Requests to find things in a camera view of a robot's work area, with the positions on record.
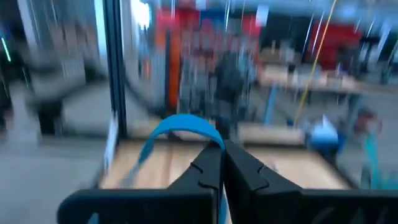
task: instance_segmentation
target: teal object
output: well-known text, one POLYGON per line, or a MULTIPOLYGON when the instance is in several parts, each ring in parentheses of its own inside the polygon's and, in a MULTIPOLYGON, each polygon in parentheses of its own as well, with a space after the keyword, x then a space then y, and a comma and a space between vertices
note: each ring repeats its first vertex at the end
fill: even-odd
MULTIPOLYGON (((154 143, 156 137, 161 134, 167 134, 171 131, 190 131, 192 133, 200 134, 204 137, 207 137, 214 142, 217 142, 218 145, 220 145, 220 149, 222 152, 221 160, 224 161, 225 145, 223 139, 219 132, 207 120, 190 114, 173 115, 160 122, 158 127, 156 127, 156 129, 149 136, 149 139, 147 139, 144 147, 141 149, 137 164, 130 170, 122 186, 130 185, 132 182, 134 182, 137 173, 154 151, 154 143)), ((226 211, 228 206, 226 203, 225 194, 223 192, 221 193, 220 199, 221 200, 218 223, 223 224, 226 223, 226 211)))
POLYGON ((387 174, 380 170, 377 140, 373 134, 365 139, 364 153, 366 165, 362 169, 361 187, 365 189, 397 190, 398 172, 388 170, 387 174))

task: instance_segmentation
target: blue cable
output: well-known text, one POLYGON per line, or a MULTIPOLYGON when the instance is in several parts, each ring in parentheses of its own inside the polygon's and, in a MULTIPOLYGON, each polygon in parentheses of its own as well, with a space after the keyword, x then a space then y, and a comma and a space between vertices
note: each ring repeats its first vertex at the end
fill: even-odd
MULTIPOLYGON (((130 170, 127 178, 124 181, 124 184, 122 185, 131 185, 134 182, 134 179, 141 169, 142 165, 154 151, 154 143, 156 137, 161 134, 167 134, 171 131, 190 131, 192 133, 200 134, 206 138, 209 138, 214 142, 217 142, 220 145, 222 158, 224 158, 225 145, 223 139, 219 132, 207 120, 190 114, 173 115, 160 122, 158 127, 149 136, 149 139, 147 139, 144 147, 141 149, 137 164, 130 170)), ((218 220, 219 224, 226 223, 226 211, 226 197, 224 195, 224 192, 222 192, 220 201, 220 215, 218 220)))

